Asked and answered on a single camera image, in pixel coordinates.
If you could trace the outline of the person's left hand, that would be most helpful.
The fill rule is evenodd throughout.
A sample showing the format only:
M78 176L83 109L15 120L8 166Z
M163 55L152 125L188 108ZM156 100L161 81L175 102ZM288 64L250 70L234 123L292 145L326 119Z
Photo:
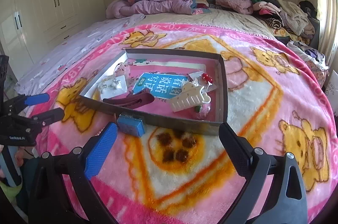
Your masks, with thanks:
M4 146L0 145L1 149L0 152L2 152ZM17 165L21 167L23 165L23 157L24 157L25 147L18 147L18 150L16 151L14 158L17 162ZM2 170L0 170L1 178L5 178L5 174Z

